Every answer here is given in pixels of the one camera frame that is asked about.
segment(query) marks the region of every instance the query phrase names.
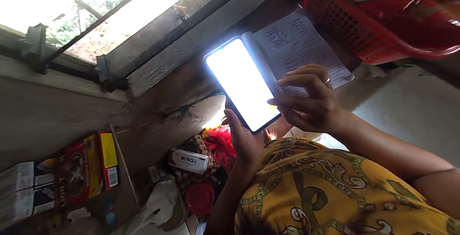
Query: bare foot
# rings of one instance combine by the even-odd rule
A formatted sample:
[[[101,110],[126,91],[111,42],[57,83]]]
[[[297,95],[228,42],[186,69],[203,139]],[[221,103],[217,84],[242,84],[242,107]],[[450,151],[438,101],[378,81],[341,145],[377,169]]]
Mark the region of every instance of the bare foot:
[[[276,139],[277,135],[276,132],[272,129],[265,129],[264,130],[264,143],[268,143],[269,141],[273,141]]]

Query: smartphone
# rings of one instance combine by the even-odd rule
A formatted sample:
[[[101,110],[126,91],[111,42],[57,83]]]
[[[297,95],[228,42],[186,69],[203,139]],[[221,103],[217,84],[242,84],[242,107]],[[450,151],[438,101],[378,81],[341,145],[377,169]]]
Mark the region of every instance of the smartphone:
[[[236,114],[256,134],[278,119],[276,106],[267,103],[273,94],[241,37],[234,37],[204,57],[230,98]]]

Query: cardboard box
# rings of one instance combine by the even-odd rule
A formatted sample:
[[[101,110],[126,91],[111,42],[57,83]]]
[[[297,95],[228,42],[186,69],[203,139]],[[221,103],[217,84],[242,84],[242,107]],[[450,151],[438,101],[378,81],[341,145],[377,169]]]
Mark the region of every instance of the cardboard box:
[[[56,208],[76,206],[100,194],[104,187],[98,135],[61,151],[56,156]]]
[[[0,199],[34,186],[34,162],[24,162],[0,173]]]
[[[209,156],[188,152],[180,149],[171,149],[168,164],[180,169],[203,174],[207,169]]]
[[[34,215],[54,208],[54,183],[34,187]]]
[[[118,161],[114,138],[110,132],[99,132],[98,134],[105,190],[110,190],[118,185]]]
[[[31,216],[33,207],[33,188],[4,195],[0,200],[0,231]]]

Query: lined paper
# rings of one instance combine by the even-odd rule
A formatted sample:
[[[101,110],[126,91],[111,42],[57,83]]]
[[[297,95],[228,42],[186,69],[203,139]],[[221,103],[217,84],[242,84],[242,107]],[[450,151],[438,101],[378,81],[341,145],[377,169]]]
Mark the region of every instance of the lined paper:
[[[250,40],[249,46],[259,50],[254,53],[256,58],[263,56],[262,64],[266,63],[270,67],[272,73],[267,73],[267,79],[271,76],[276,80],[282,79],[287,72],[309,63],[319,64],[328,70],[334,89],[354,79],[354,75],[338,59],[302,11],[291,13],[252,34],[250,38],[249,34],[244,35],[245,42]],[[299,87],[281,89],[286,96],[307,95],[305,89]]]

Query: finger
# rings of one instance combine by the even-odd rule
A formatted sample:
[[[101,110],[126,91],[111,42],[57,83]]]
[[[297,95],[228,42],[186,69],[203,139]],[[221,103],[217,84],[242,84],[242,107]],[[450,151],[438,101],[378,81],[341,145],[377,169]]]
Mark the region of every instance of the finger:
[[[319,64],[316,64],[316,63],[306,64],[306,65],[303,65],[303,66],[299,67],[298,69],[300,69],[300,68],[308,68],[308,67],[324,69],[323,66],[321,66]]]
[[[227,116],[230,131],[234,132],[235,134],[241,133],[243,131],[243,128],[240,124],[238,116],[236,116],[236,114],[231,109],[225,109],[224,114]]]
[[[308,97],[276,97],[267,100],[267,103],[273,106],[281,106],[287,109],[294,109],[304,113],[315,112],[316,102]]]
[[[315,68],[315,67],[307,67],[307,68],[300,68],[294,71],[290,71],[286,73],[286,76],[297,75],[297,74],[315,74],[318,78],[324,83],[327,79],[329,79],[329,73],[326,69]]]
[[[305,116],[299,115],[294,110],[284,107],[278,107],[278,111],[280,111],[286,121],[291,125],[305,132],[312,130],[312,127],[308,124],[308,119]]]
[[[309,97],[326,97],[328,95],[328,87],[324,85],[318,76],[315,74],[297,74],[286,76],[276,83],[280,87],[294,86],[305,88]]]

